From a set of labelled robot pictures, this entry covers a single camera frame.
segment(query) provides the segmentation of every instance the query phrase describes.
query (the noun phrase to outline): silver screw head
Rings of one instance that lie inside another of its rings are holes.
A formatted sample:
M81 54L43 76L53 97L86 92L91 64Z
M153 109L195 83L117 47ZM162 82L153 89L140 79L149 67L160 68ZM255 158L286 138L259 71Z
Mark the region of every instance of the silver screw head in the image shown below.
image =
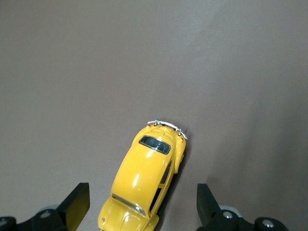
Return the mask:
M5 218L2 218L0 220L0 226L5 225L6 223L8 223L8 222L7 222L7 220Z
M233 218L232 213L231 213L231 212L228 212L228 211L223 212L223 216L224 216L226 219L231 219L231 218Z
M270 220L266 220L265 219L265 220L262 221L262 224L265 225L268 228L273 228L274 227L273 222L271 222Z
M47 217L49 217L51 215L51 213L48 211L48 210L46 210L44 213L42 213L41 215L40 215L40 218L47 218Z

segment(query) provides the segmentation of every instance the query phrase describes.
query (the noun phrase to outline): rear bumper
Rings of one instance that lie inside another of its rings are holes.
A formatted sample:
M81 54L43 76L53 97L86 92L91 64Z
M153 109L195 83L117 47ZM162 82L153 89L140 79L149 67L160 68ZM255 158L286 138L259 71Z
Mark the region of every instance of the rear bumper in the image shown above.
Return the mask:
M152 120L152 121L149 121L147 124L149 125L154 125L154 126L157 126L157 125L163 125L163 126L168 126L172 129L174 129L175 131L177 131L179 133L179 136L182 135L186 140L187 140L187 136L186 134L182 131L182 129L178 128L177 126L173 125L173 124L170 124L168 122L165 122L165 121L161 121L161 120Z

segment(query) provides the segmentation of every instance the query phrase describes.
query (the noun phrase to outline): windshield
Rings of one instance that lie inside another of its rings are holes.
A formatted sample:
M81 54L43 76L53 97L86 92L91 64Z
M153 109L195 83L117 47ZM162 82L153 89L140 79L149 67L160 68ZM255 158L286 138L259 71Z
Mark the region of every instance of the windshield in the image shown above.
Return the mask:
M142 137L139 143L149 148L152 148L156 151L159 151L160 153L165 154L165 155L169 153L170 148L171 148L169 144L166 144L165 142L158 140L151 136Z
M114 193L112 194L112 197L115 198L116 200L118 200L119 202L124 203L128 207L131 207L131 208L135 209L137 212L139 212L141 215L143 215L145 217L144 210L138 204L133 204L133 203L123 199L122 197L120 197L120 196L118 196L118 195L116 195Z

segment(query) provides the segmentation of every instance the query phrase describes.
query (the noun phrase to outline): yellow toy car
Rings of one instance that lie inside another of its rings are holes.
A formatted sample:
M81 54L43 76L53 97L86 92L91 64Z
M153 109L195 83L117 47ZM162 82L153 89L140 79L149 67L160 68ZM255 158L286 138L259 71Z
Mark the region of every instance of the yellow toy car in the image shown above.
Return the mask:
M133 140L98 217L101 231L153 231L156 214L184 156L187 136L149 121Z

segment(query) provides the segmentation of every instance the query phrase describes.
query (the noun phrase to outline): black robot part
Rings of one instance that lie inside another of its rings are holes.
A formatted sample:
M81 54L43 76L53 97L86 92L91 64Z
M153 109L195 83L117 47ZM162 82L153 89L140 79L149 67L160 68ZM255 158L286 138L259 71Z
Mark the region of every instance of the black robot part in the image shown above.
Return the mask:
M273 218L257 218L251 224L233 211L220 209L207 184L198 184L197 210L202 223L197 231L288 231Z
M14 217L0 218L0 231L75 231L90 208L88 183L80 183L56 209L45 209L16 224Z

